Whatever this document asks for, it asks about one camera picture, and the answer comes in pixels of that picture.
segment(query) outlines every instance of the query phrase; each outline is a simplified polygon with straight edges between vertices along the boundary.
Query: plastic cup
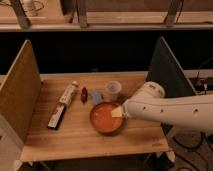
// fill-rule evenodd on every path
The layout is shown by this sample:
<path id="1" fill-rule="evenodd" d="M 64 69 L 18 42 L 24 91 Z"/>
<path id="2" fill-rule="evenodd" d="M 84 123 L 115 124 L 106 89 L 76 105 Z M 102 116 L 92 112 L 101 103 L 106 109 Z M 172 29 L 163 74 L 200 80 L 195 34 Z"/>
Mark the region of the plastic cup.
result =
<path id="1" fill-rule="evenodd" d="M 109 81 L 105 85 L 105 89 L 110 102 L 115 102 L 121 92 L 122 86 L 118 81 Z"/>

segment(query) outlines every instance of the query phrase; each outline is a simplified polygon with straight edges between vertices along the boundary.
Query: black object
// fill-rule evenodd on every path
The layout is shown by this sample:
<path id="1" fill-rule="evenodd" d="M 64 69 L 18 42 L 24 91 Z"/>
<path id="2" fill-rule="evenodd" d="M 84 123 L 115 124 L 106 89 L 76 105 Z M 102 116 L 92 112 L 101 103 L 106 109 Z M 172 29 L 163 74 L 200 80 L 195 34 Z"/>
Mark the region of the black object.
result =
<path id="1" fill-rule="evenodd" d="M 208 141 L 213 144 L 213 134 L 208 136 Z"/>
<path id="2" fill-rule="evenodd" d="M 163 37 L 157 40 L 146 81 L 160 84 L 166 92 L 166 98 L 197 95 L 192 83 L 184 75 L 181 65 Z M 172 126 L 162 124 L 162 128 L 167 134 Z"/>

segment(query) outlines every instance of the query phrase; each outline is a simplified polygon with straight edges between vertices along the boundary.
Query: orange bowl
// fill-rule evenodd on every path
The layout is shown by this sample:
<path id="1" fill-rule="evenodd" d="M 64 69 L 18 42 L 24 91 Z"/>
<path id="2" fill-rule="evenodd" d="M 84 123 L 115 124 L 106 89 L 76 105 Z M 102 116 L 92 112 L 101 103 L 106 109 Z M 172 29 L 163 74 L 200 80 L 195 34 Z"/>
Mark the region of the orange bowl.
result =
<path id="1" fill-rule="evenodd" d="M 93 107 L 90 112 L 90 122 L 96 131 L 101 133 L 112 133 L 123 123 L 122 117 L 112 117 L 111 111 L 118 105 L 110 102 L 103 102 Z"/>

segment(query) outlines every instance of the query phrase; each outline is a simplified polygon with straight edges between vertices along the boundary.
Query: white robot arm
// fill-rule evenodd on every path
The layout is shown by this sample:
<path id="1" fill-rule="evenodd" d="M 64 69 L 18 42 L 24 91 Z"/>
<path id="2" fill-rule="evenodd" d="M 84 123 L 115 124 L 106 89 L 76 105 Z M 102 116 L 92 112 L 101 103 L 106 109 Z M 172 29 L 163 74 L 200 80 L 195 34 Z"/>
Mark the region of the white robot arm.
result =
<path id="1" fill-rule="evenodd" d="M 159 84 L 146 82 L 122 105 L 123 115 L 213 132 L 213 95 L 164 96 L 165 91 Z"/>

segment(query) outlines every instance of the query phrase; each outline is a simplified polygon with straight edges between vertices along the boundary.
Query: cable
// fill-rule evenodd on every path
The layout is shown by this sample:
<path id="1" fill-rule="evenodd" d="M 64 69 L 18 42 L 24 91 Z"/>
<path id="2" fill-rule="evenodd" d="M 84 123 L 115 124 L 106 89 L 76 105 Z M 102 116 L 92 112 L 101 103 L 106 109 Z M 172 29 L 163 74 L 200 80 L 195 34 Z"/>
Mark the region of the cable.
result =
<path id="1" fill-rule="evenodd" d="M 209 163 L 200 153 L 198 153 L 197 151 L 189 151 L 189 152 L 193 152 L 193 153 L 197 154 L 198 156 L 200 156 L 200 158 L 206 163 L 206 171 L 209 170 Z"/>
<path id="2" fill-rule="evenodd" d="M 39 6 L 40 6 L 39 8 L 36 9 L 36 11 L 40 11 L 40 10 L 42 10 L 44 8 L 44 4 L 41 1 L 33 1 L 33 2 L 35 4 L 36 3 L 39 4 Z M 4 2 L 4 1 L 1 1 L 0 5 L 12 7 L 12 5 L 10 3 Z"/>
<path id="3" fill-rule="evenodd" d="M 185 159 L 184 157 L 182 157 L 181 155 L 175 153 L 175 155 L 177 157 L 179 157 L 181 160 L 185 161 L 187 164 L 189 164 L 190 166 L 192 166 L 196 171 L 200 171 L 193 163 L 191 163 L 190 161 L 188 161 L 187 159 Z"/>
<path id="4" fill-rule="evenodd" d="M 211 150 L 211 151 L 212 151 L 212 153 L 213 153 L 213 148 L 212 148 L 211 144 L 209 143 L 208 138 L 206 137 L 206 135 L 204 135 L 204 136 L 205 136 L 206 143 L 208 144 L 208 146 L 209 146 L 210 150 Z"/>
<path id="5" fill-rule="evenodd" d="M 189 170 L 189 171 L 193 171 L 191 168 L 189 168 L 189 167 L 179 167 L 179 168 L 177 168 L 177 170 L 176 171 L 181 171 L 181 170 Z"/>
<path id="6" fill-rule="evenodd" d="M 184 4 L 184 0 L 181 0 L 181 7 L 180 7 L 180 11 L 179 11 L 179 14 L 177 16 L 177 19 L 176 19 L 176 23 L 178 22 L 179 18 L 180 18 L 180 15 L 182 13 L 182 10 L 183 10 L 183 4 Z"/>
<path id="7" fill-rule="evenodd" d="M 1 1 L 1 2 L 0 2 L 0 5 L 9 6 L 9 7 L 12 6 L 10 3 L 4 2 L 4 1 Z"/>
<path id="8" fill-rule="evenodd" d="M 205 64 L 209 63 L 212 59 L 213 59 L 213 56 L 201 63 L 201 65 L 199 66 L 198 71 L 197 71 L 196 82 L 197 82 L 198 79 L 199 79 L 200 69 L 201 69 Z"/>
<path id="9" fill-rule="evenodd" d="M 44 8 L 44 4 L 41 1 L 34 1 L 34 3 L 38 3 L 40 5 L 40 8 L 36 9 L 36 11 L 40 11 Z"/>
<path id="10" fill-rule="evenodd" d="M 201 133 L 200 133 L 200 141 L 198 142 L 198 144 L 196 144 L 195 146 L 192 146 L 192 147 L 189 147 L 189 146 L 186 146 L 186 145 L 180 143 L 175 137 L 173 137 L 173 140 L 174 140 L 179 146 L 181 146 L 181 147 L 183 147 L 183 148 L 186 148 L 187 150 L 196 150 L 196 149 L 198 149 L 198 148 L 202 145 L 203 140 L 204 140 L 204 137 L 205 137 L 204 133 L 201 132 Z"/>

